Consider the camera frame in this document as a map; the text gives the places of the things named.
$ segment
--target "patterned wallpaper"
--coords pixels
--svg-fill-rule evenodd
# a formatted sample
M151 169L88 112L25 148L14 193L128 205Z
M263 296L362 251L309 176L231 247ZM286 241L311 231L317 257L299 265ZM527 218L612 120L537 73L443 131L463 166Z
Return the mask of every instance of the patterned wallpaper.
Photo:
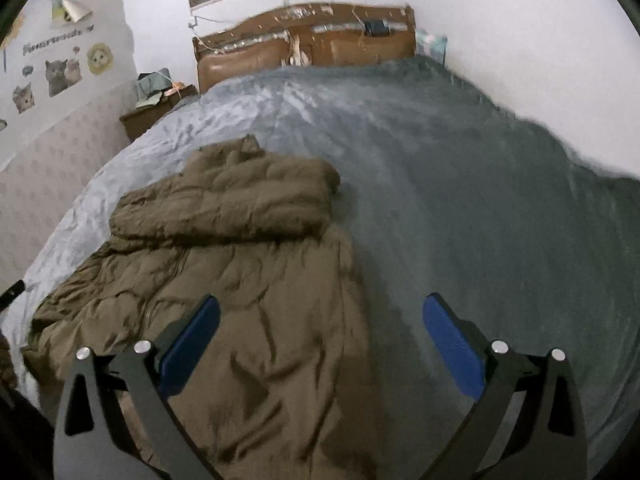
M0 293L23 277L91 177L129 144L119 118L135 103L133 84L107 92L0 171Z

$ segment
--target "wooden headboard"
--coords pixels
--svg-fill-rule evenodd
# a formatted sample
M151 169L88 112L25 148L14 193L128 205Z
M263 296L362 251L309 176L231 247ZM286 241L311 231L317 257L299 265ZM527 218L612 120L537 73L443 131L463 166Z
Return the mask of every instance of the wooden headboard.
M385 20L388 36L365 36L365 22ZM269 10L237 27L193 38L200 92L229 77L281 64L375 64L415 53L411 7L308 3Z

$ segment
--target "metal bolt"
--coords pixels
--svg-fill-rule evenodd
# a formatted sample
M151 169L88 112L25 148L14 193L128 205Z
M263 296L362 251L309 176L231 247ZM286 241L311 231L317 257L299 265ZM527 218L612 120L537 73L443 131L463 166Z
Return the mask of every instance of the metal bolt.
M551 351L551 357L556 361L564 361L566 359L566 354L559 348L554 348Z
M491 343L491 350L497 354L506 354L509 351L509 345L499 339Z
M91 349L88 346L83 346L76 352L76 357L81 361L84 361L91 355Z
M151 350L151 341L147 341L143 339L142 341L138 341L135 345L133 345L133 351L136 354L146 354Z

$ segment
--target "cat sticker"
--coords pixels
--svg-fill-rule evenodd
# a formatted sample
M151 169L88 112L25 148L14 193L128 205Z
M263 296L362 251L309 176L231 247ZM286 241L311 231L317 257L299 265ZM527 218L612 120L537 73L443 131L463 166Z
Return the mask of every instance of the cat sticker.
M113 65L111 49L104 43L96 43L86 53L89 70L94 75L100 75Z
M33 97L33 92L31 91L31 83L24 88L20 88L19 86L15 87L14 104L15 107L18 108L19 114L26 112L29 108L33 108L36 105L36 99Z
M80 62L77 59L67 59L65 68L66 82L69 86L75 85L82 79L82 73L80 72Z
M80 62L77 59L47 61L45 77L49 83L49 97L54 97L82 79Z
M46 61L45 77L49 82L49 97L54 97L69 88L65 77L66 59L64 61Z

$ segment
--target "wooden nightstand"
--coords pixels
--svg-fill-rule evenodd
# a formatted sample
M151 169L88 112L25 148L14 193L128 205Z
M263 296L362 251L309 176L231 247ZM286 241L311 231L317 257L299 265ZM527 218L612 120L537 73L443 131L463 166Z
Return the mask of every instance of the wooden nightstand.
M158 122L167 112L171 111L182 99L188 96L198 95L198 89L189 85L169 97L163 96L157 105L137 108L120 118L120 122L127 131L127 137L133 142L149 128Z

